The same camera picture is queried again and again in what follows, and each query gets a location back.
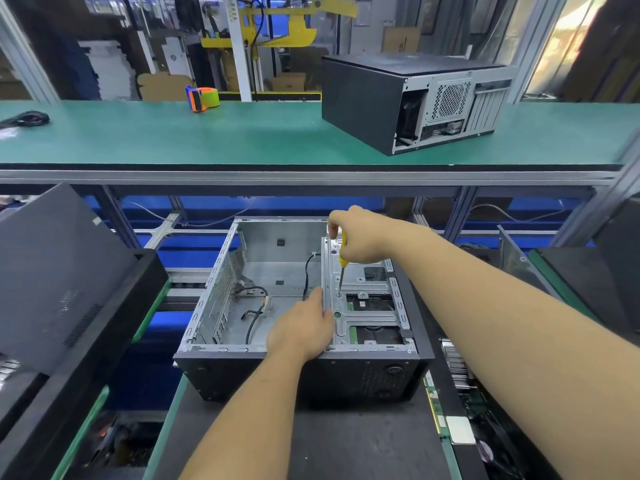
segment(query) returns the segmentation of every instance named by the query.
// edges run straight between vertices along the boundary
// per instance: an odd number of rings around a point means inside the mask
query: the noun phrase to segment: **coiled black cable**
[[[33,128],[49,123],[51,119],[46,112],[27,111],[21,112],[17,116],[0,121],[0,130],[6,128]]]

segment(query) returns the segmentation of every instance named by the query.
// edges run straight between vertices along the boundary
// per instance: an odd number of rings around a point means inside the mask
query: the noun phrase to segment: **hand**
[[[331,310],[322,311],[322,287],[306,301],[299,301],[278,318],[267,337],[267,354],[300,352],[304,361],[320,355],[333,338],[335,320]]]
[[[357,205],[329,214],[329,237],[335,239],[338,226],[347,233],[347,245],[340,256],[349,262],[372,263],[391,257],[392,240],[403,224]]]

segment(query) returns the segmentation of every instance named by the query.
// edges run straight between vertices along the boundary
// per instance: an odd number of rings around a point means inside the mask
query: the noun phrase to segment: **ventilation holes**
[[[89,311],[87,311],[87,313],[84,314],[80,321],[76,323],[76,326],[73,327],[73,330],[69,332],[69,335],[66,339],[64,339],[62,343],[72,349],[76,345],[78,339],[82,337],[82,334],[86,331],[89,325],[91,325],[93,319],[98,315],[98,313],[100,313],[101,309],[102,305],[98,305],[97,303],[93,304],[91,308],[89,308]]]
[[[432,119],[439,120],[441,118],[460,116],[465,108],[465,101],[470,88],[470,82],[441,85],[436,95],[435,111]]]

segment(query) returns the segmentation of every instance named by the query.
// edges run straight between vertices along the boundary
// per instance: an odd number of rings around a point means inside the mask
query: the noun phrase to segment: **screwdriver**
[[[340,250],[347,245],[347,233],[342,231],[342,243],[340,244]],[[340,271],[340,284],[338,284],[338,296],[342,295],[342,279],[344,278],[344,268],[347,267],[349,261],[346,259],[342,259],[342,255],[338,254],[338,261],[340,261],[340,266],[342,266],[342,270]]]

